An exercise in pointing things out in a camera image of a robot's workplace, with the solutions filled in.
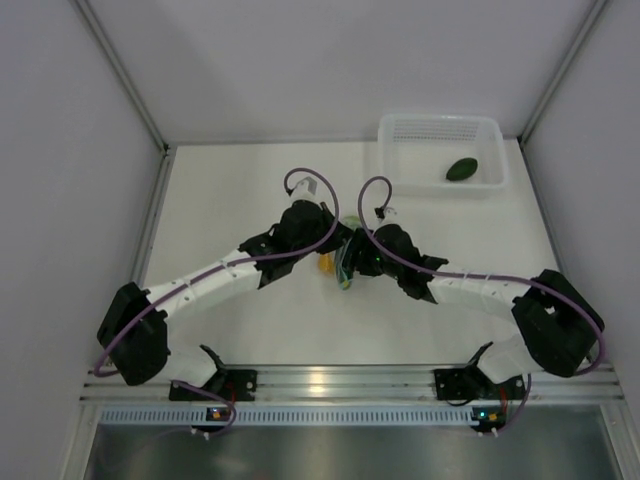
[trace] metal frame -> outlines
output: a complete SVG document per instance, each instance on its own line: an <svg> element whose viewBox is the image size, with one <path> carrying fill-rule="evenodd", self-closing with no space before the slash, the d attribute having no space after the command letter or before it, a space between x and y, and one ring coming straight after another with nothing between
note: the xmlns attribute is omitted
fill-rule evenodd
<svg viewBox="0 0 640 480"><path fill-rule="evenodd" d="M576 58L580 54L580 52L586 46L589 38L591 38L592 33L595 30L595 27L598 25L602 17L604 16L605 10L611 4L611 0L593 0L587 14L584 19L580 23L580 27L578 31L574 35L569 48L564 52L561 57L560 63L556 68L555 72L551 76L551 79L545 86L542 95L538 99L535 108L533 109L533 113L527 120L525 127L522 131L520 137L521 145L526 144L531 138L533 131L538 126L542 115L547 110L549 106L549 102L554 97L555 93L558 91L558 88L562 84L567 72L574 64Z"/></svg>
<svg viewBox="0 0 640 480"><path fill-rule="evenodd" d="M173 162L176 158L176 149L169 147L160 161L158 175L153 185L149 206L144 218L142 233L137 243L136 253L133 260L133 267L130 278L132 281L141 283L146 275L147 266L149 265L149 257L153 249L153 240L155 239L160 221L160 213L164 204L164 197L169 187L169 178L173 169Z"/></svg>
<svg viewBox="0 0 640 480"><path fill-rule="evenodd" d="M440 405L433 371L452 365L236 365L257 370L255 404L259 405ZM611 365L601 365L588 376L569 379L548 373L532 374L530 404L602 405L624 402ZM169 383L146 383L132 388L120 377L89 374L81 393L83 405L173 404ZM492 402L472 402L486 405Z"/></svg>
<svg viewBox="0 0 640 480"><path fill-rule="evenodd" d="M601 407L605 428L624 480L640 479L640 438L626 404Z"/></svg>
<svg viewBox="0 0 640 480"><path fill-rule="evenodd" d="M102 26L102 23L93 10L93 7L89 4L88 0L70 0L70 2L78 12L80 19L89 30L89 33L93 36L98 47L105 55L107 62L111 66L111 70L120 82L125 95L131 102L131 106L138 113L140 120L142 120L142 123L147 128L147 131L158 147L158 150L162 153L166 152L167 142L164 141L162 133L158 129L156 122L153 120L149 110L147 110L138 88L135 83L133 83L133 80L131 80L131 75L129 75L129 72L124 67L122 60L120 60L118 52L116 52L116 49L113 47L113 43L109 39L109 35Z"/></svg>
<svg viewBox="0 0 640 480"><path fill-rule="evenodd" d="M424 405L280 406L238 403L234 426L239 427L335 427L335 426L476 426L472 407ZM105 407L101 425L153 425L223 427L209 413L221 411L207 405L115 405Z"/></svg>
<svg viewBox="0 0 640 480"><path fill-rule="evenodd" d="M81 405L78 421L73 432L73 440L59 476L60 480L78 480L84 478L89 463L93 439L100 423L102 407Z"/></svg>

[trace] gray corner edge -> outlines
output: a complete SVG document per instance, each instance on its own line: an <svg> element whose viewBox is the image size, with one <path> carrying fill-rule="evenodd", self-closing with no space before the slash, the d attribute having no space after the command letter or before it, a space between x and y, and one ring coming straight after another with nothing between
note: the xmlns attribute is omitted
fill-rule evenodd
<svg viewBox="0 0 640 480"><path fill-rule="evenodd" d="M607 7L612 3L612 0L592 0L591 5L587 9L585 16L580 23L580 26L571 40L571 43L565 50L560 62L545 85L542 94L538 98L531 116L525 123L522 134L519 135L520 143L522 145L526 145L531 138L531 135L547 110L549 103L562 85L567 72L571 69L580 53L584 50L589 39L595 32L596 26L603 18Z"/></svg>
<svg viewBox="0 0 640 480"><path fill-rule="evenodd" d="M566 273L566 262L563 259L562 252L560 246L557 242L557 236L555 234L553 224L551 222L549 216L549 208L547 203L545 202L544 196L542 195L540 189L540 178L538 177L535 168L529 162L527 158L527 152L525 151L526 147L520 143L520 152L522 153L522 158L524 160L525 168L527 169L527 173L529 175L529 180L531 181L531 187L533 189L533 194L536 196L536 203L538 204L538 208L540 209L540 214L542 215L542 222L544 223L544 228L547 231L547 237L549 238L549 243L551 244L551 250L553 251L553 256L558 264L558 268L560 271Z"/></svg>
<svg viewBox="0 0 640 480"><path fill-rule="evenodd" d="M81 405L74 429L67 443L67 451L62 462L60 480L77 480L85 477L93 441L98 428L102 407Z"/></svg>
<svg viewBox="0 0 640 480"><path fill-rule="evenodd" d="M176 151L177 149L175 147L169 147L167 152L163 155L162 160L160 161L158 174L156 175L156 180L151 191L151 198L144 216L142 232L135 249L133 267L130 275L131 280L136 282L138 285L142 284L147 273L149 257L153 250L153 240L158 229L160 213L162 212L164 198L169 186L169 178L171 177L171 170L173 169Z"/></svg>
<svg viewBox="0 0 640 480"><path fill-rule="evenodd" d="M600 407L611 448L624 480L640 480L640 441L626 404Z"/></svg>
<svg viewBox="0 0 640 480"><path fill-rule="evenodd" d="M120 59L120 55L118 55L118 52L113 46L113 42L109 38L107 31L91 6L90 0L69 0L69 2L71 3L72 8L76 10L80 20L104 54L111 70L120 83L125 95L129 99L131 106L137 112L153 142L156 144L156 147L159 151L166 152L167 143L164 141L162 133L142 100L142 96L131 79L131 75Z"/></svg>

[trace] white cable tie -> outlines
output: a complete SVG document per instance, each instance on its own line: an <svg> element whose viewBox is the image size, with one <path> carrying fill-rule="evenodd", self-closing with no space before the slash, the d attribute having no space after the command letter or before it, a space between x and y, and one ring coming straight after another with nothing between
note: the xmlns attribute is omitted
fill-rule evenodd
<svg viewBox="0 0 640 480"><path fill-rule="evenodd" d="M485 289L488 289L489 292L491 292L491 296L495 297L497 290L494 290L493 287L491 285L489 285L489 282L491 281L491 277L492 276L493 276L493 272L487 273L484 276L484 284L482 285L482 288L480 289L480 292L484 292Z"/></svg>
<svg viewBox="0 0 640 480"><path fill-rule="evenodd" d="M237 278L238 274L236 272L234 272L232 269L233 267L229 265L229 263L227 263L226 260L220 260L220 265L222 265L222 267L227 271L227 273L229 273L233 278Z"/></svg>
<svg viewBox="0 0 640 480"><path fill-rule="evenodd" d="M181 279L182 282L184 283L184 285L187 286L187 289L184 293L186 293L188 296L184 297L184 299L188 302L189 301L189 296L193 297L193 299L195 300L198 295L196 294L195 290L193 289L193 278L182 278Z"/></svg>
<svg viewBox="0 0 640 480"><path fill-rule="evenodd" d="M469 280L469 274L471 273L471 270L464 270L464 273L462 274L462 281L460 282L460 290L462 290L464 282L466 282L467 280Z"/></svg>

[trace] yellow object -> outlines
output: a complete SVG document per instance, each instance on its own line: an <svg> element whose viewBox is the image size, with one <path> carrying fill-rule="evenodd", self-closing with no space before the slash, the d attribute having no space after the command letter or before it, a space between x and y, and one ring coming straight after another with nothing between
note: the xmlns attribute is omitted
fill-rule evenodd
<svg viewBox="0 0 640 480"><path fill-rule="evenodd" d="M333 263L333 259L331 258L331 254L325 253L318 257L318 268L321 272L326 273L327 275L333 275L335 273L336 267Z"/></svg>

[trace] white table surface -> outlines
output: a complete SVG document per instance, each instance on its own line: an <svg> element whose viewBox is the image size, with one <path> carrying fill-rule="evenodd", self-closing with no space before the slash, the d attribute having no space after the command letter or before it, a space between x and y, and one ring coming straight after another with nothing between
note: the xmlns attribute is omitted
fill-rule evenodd
<svg viewBox="0 0 640 480"><path fill-rule="evenodd" d="M557 268L518 145L506 142L511 181L484 200L400 197L422 253L480 271L527 277ZM179 147L153 243L145 285L213 263L266 231L289 205L285 173L314 168L355 213L375 143ZM326 190L324 199L330 204ZM366 208L380 204L372 188ZM441 364L467 361L514 325L462 307L407 297L390 278L356 279L341 291L313 254L291 275L205 312L180 335L213 348L228 364Z"/></svg>

